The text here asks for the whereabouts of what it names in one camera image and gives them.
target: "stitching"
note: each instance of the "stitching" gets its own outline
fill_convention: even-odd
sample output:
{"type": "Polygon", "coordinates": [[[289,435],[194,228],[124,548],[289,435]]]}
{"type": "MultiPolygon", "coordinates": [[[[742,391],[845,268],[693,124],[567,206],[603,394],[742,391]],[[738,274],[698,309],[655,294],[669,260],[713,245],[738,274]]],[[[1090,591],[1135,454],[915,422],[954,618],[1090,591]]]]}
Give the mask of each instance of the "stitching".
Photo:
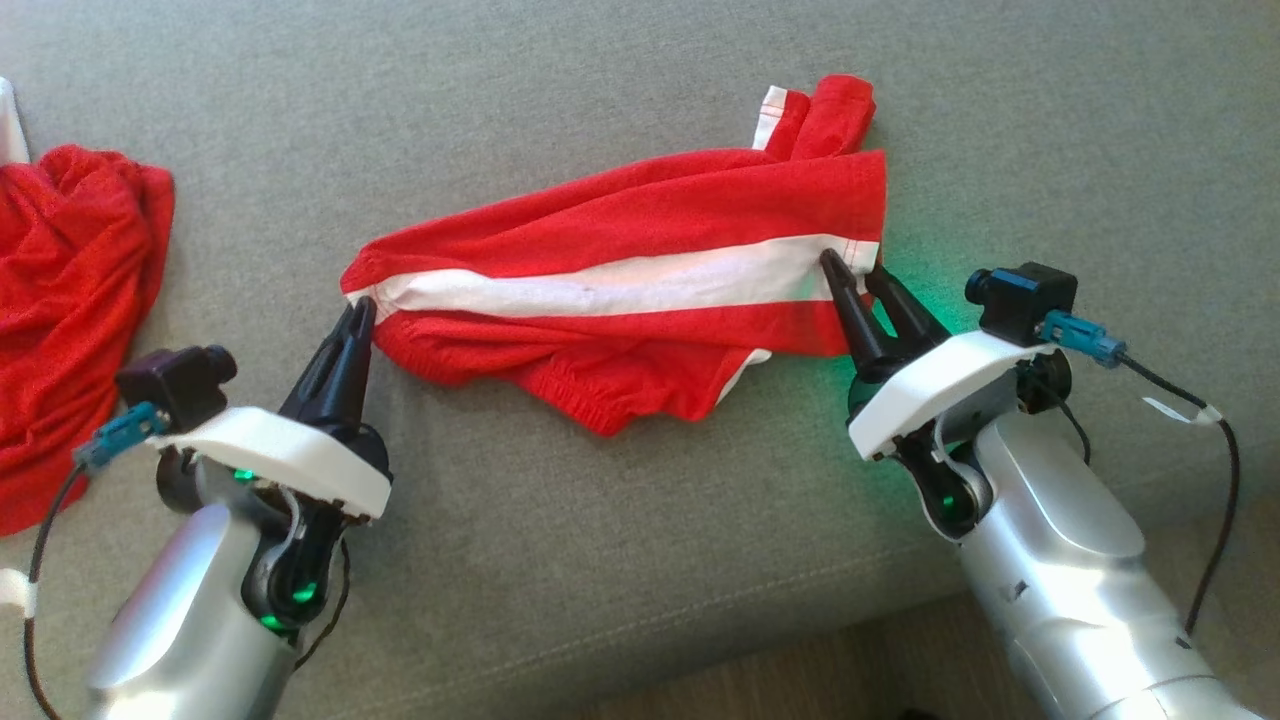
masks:
{"type": "Polygon", "coordinates": [[[618,625],[617,628],[613,628],[613,629],[609,629],[609,630],[603,630],[603,632],[599,632],[599,633],[594,633],[594,634],[586,635],[584,638],[579,638],[576,641],[572,641],[572,642],[568,642],[568,643],[564,643],[564,644],[559,644],[559,646],[556,646],[553,648],[536,652],[534,655],[520,657],[520,659],[512,660],[509,662],[504,662],[502,665],[497,665],[494,667],[489,667],[488,670],[481,670],[480,673],[475,673],[475,674],[471,674],[471,675],[465,675],[462,678],[457,678],[457,679],[449,680],[449,682],[439,684],[439,685],[434,685],[434,687],[424,688],[421,691],[416,691],[416,692],[412,692],[412,693],[402,694],[402,696],[399,696],[397,698],[393,698],[393,700],[384,700],[384,701],[374,702],[374,703],[370,703],[370,705],[364,705],[364,706],[357,707],[357,708],[344,710],[342,712],[338,712],[337,715],[329,715],[326,717],[326,720],[340,720],[343,717],[362,717],[362,716],[365,716],[366,712],[369,712],[371,710],[375,710],[375,708],[379,708],[379,707],[388,707],[390,705],[398,705],[398,703],[403,703],[406,701],[412,701],[412,700],[417,700],[417,698],[436,696],[436,698],[433,700],[429,703],[429,706],[433,706],[433,705],[436,705],[440,698],[449,697],[449,696],[465,692],[463,689],[458,688],[458,685],[472,685],[472,687],[468,688],[468,692],[475,693],[475,692],[479,692],[479,691],[481,691],[484,688],[493,687],[493,685],[495,685],[495,684],[498,684],[498,683],[500,683],[503,680],[507,680],[507,679],[511,679],[511,678],[518,678],[520,675],[525,675],[527,673],[531,673],[539,665],[541,665],[545,660],[548,660],[549,657],[553,657],[553,656],[559,656],[556,660],[557,662],[567,662],[567,661],[570,661],[570,660],[572,660],[575,657],[581,656],[586,651],[586,646],[589,646],[589,644],[602,643],[602,641],[603,641],[602,647],[608,647],[608,646],[614,644],[617,642],[618,635],[625,635],[625,634],[631,633],[631,632],[637,630],[637,629],[644,629],[644,630],[646,630],[648,633],[652,634],[654,632],[658,632],[658,630],[663,630],[663,629],[668,629],[668,628],[675,628],[675,626],[682,625],[685,623],[692,621],[694,618],[691,618],[691,615],[694,615],[694,614],[696,614],[699,611],[707,610],[709,607],[713,607],[713,606],[732,605],[732,603],[735,603],[735,602],[737,602],[737,601],[740,601],[740,600],[742,600],[742,598],[745,598],[748,596],[760,594],[760,593],[764,593],[764,592],[768,592],[768,591],[772,591],[772,589],[780,588],[780,587],[788,587],[788,588],[794,589],[794,587],[796,587],[796,585],[808,584],[809,582],[815,580],[818,578],[826,578],[826,577],[837,574],[837,573],[840,573],[842,570],[849,570],[849,569],[852,569],[852,568],[856,568],[856,566],[860,566],[860,565],[865,565],[865,564],[873,562],[876,560],[881,560],[883,557],[888,557],[888,556],[893,556],[893,555],[910,553],[914,550],[918,550],[918,546],[913,546],[913,547],[909,547],[909,548],[905,548],[905,550],[884,551],[884,552],[879,552],[879,553],[869,556],[869,557],[860,557],[858,560],[850,560],[850,561],[845,561],[845,562],[837,562],[837,564],[833,564],[833,565],[826,565],[823,568],[817,568],[814,570],[808,570],[808,571],[800,573],[797,575],[791,575],[791,577],[782,578],[782,579],[778,579],[778,580],[769,580],[767,583],[760,583],[760,584],[756,584],[756,585],[751,585],[749,588],[744,588],[744,589],[740,589],[740,591],[733,591],[731,593],[726,593],[726,594],[722,594],[722,596],[713,597],[710,600],[704,600],[704,601],[699,601],[699,602],[695,602],[695,603],[690,603],[690,605],[686,605],[684,607],[678,607],[676,610],[669,610],[667,612],[662,612],[662,614],[658,614],[658,615],[644,618],[641,620],[634,620],[634,621],[627,623],[625,625],[618,625]]]}

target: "wooden floor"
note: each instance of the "wooden floor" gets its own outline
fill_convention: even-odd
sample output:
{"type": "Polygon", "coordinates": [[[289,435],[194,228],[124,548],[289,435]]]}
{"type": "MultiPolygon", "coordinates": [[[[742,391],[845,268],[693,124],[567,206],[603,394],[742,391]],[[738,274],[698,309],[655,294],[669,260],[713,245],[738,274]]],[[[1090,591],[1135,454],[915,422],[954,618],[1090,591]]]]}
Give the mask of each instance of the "wooden floor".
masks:
{"type": "MultiPolygon", "coordinates": [[[[1256,712],[1280,719],[1280,500],[1242,507],[1196,642],[1256,712]]],[[[1148,566],[1187,607],[1217,520],[1148,537],[1148,566]]],[[[604,702],[576,720],[1044,717],[1010,675],[972,597],[957,596],[604,702]]]]}

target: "red fabric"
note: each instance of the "red fabric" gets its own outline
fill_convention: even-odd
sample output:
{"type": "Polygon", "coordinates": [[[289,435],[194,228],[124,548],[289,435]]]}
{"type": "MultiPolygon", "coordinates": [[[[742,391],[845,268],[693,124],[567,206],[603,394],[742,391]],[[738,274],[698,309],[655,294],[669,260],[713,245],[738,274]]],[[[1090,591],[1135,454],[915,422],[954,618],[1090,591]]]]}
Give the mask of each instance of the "red fabric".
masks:
{"type": "MultiPolygon", "coordinates": [[[[361,250],[342,290],[376,300],[379,283],[406,273],[530,278],[819,233],[878,242],[884,158],[850,154],[874,108],[869,83],[831,76],[812,100],[787,92],[764,150],[658,158],[407,228],[361,250]]],[[[605,436],[641,415],[704,418],[754,348],[846,352],[831,302],[818,301],[608,316],[399,310],[374,337],[431,382],[503,378],[605,436]]]]}
{"type": "MultiPolygon", "coordinates": [[[[164,273],[173,178],[77,146],[0,167],[0,536],[37,524],[164,273]]],[[[83,493],[83,484],[70,500],[83,493]]]]}

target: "red and white striped clothing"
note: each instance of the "red and white striped clothing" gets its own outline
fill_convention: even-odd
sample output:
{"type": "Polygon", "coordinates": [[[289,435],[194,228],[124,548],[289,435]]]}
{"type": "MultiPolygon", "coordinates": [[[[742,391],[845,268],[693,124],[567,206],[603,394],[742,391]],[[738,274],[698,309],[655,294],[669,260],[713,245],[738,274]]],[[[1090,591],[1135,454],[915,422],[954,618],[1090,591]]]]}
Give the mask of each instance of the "red and white striped clothing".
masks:
{"type": "Polygon", "coordinates": [[[817,260],[878,258],[872,86],[778,87],[753,149],[645,160],[367,245],[342,278],[375,340],[428,380],[504,378],[600,434],[707,416],[771,352],[846,352],[817,260]]]}

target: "white cable tag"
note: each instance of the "white cable tag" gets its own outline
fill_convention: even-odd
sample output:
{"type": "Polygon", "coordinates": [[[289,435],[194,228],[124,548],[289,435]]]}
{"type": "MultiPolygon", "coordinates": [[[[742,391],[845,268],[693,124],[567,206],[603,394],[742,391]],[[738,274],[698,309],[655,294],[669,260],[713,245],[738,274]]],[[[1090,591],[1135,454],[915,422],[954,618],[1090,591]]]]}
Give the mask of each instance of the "white cable tag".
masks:
{"type": "Polygon", "coordinates": [[[24,618],[36,616],[36,585],[27,580],[22,570],[0,570],[0,605],[17,605],[24,618]]]}
{"type": "Polygon", "coordinates": [[[1172,407],[1156,400],[1155,397],[1143,397],[1142,400],[1147,405],[1151,405],[1152,407],[1160,410],[1161,413],[1172,418],[1174,420],[1178,420],[1179,423],[1187,423],[1188,425],[1216,425],[1219,420],[1222,419],[1222,414],[1219,413],[1217,407],[1213,407],[1212,405],[1197,413],[1194,418],[1188,418],[1181,413],[1179,413],[1178,410],[1174,410],[1172,407]]]}

